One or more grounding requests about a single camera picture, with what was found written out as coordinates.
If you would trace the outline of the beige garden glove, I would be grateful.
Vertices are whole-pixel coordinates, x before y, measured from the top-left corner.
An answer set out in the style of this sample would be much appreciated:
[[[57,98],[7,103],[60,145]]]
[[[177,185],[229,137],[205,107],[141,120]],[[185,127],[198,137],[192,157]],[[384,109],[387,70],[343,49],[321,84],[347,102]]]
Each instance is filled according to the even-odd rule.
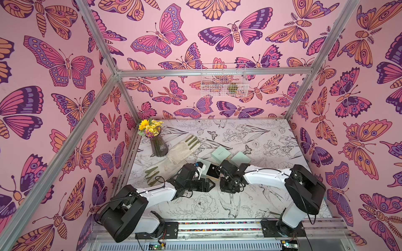
[[[157,182],[157,176],[161,176],[164,179],[170,178],[181,169],[182,164],[183,162],[179,164],[174,164],[169,158],[165,158],[155,165],[148,167],[144,172],[145,180],[148,186],[152,187],[155,185],[155,183]]]
[[[200,145],[199,138],[191,134],[171,148],[166,156],[173,164],[179,164],[193,154]]]

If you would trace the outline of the beige garden glove near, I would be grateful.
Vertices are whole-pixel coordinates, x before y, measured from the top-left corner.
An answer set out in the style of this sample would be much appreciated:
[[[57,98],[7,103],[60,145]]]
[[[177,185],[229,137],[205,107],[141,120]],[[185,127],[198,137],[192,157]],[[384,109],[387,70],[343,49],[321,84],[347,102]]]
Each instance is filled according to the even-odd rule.
[[[152,187],[155,185],[155,183],[157,182],[157,176],[161,176],[164,179],[170,178],[181,169],[182,164],[183,162],[179,164],[174,164],[169,158],[165,158],[155,165],[148,167],[144,172],[145,180],[148,186]]]

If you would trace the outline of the mint jewelry box right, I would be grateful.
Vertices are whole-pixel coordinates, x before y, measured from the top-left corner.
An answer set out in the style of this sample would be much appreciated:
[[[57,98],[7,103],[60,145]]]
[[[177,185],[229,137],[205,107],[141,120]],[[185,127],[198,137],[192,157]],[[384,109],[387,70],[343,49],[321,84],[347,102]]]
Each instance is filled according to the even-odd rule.
[[[230,159],[230,162],[239,167],[241,164],[249,164],[251,162],[251,159],[242,152],[238,152]]]

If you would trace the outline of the beige garden glove far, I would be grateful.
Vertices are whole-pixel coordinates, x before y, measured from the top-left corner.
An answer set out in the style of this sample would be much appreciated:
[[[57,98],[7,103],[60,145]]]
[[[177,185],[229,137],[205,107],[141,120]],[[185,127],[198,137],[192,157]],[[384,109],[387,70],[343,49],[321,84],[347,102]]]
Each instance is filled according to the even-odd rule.
[[[199,138],[191,134],[171,148],[166,156],[173,164],[179,164],[193,154],[200,145]]]

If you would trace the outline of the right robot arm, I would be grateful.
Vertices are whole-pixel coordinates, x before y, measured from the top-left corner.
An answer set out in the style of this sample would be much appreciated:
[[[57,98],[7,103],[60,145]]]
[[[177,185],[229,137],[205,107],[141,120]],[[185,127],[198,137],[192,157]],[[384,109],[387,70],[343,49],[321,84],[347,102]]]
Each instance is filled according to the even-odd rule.
[[[247,185],[271,186],[287,191],[292,203],[285,208],[275,224],[281,236],[293,236],[306,217],[316,216],[327,190],[321,181],[299,164],[279,170],[248,163],[235,166],[224,160],[216,169],[221,192],[239,193]]]

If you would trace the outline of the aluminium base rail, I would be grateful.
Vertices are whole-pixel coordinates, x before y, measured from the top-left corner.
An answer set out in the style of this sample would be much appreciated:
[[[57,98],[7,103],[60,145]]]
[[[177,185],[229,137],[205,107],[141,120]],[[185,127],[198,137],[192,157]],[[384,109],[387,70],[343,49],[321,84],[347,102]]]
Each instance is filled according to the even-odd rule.
[[[126,240],[207,240],[207,239],[342,239],[350,234],[343,220],[338,218],[317,218],[315,224],[302,221],[296,229],[277,226],[278,219],[218,219],[218,220],[166,220],[163,230],[152,237],[150,234],[133,233]]]

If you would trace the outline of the yellow flower bouquet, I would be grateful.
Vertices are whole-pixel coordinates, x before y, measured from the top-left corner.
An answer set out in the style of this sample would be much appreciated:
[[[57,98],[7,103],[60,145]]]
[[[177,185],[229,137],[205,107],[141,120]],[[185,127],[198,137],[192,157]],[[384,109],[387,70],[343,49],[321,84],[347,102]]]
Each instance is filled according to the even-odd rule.
[[[138,134],[143,137],[147,138],[154,138],[157,137],[163,128],[163,122],[154,120],[154,119],[144,119],[139,124],[139,131]]]

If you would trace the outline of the glass vase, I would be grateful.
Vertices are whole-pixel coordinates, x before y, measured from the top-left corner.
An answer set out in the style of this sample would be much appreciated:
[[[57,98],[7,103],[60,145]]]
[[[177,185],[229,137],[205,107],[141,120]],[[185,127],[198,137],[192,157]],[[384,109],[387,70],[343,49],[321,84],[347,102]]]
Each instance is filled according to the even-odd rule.
[[[154,156],[161,158],[167,155],[169,148],[161,135],[150,138],[150,143]]]

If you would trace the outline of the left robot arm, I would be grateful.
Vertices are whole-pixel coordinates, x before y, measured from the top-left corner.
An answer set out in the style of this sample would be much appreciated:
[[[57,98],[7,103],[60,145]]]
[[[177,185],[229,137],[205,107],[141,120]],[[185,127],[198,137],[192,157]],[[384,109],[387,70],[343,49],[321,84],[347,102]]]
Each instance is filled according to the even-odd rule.
[[[210,192],[215,183],[201,177],[204,167],[201,162],[184,164],[176,174],[154,187],[136,189],[132,185],[124,186],[100,213],[99,224],[117,243],[132,234],[162,237],[166,221],[150,208],[181,198],[186,192]]]

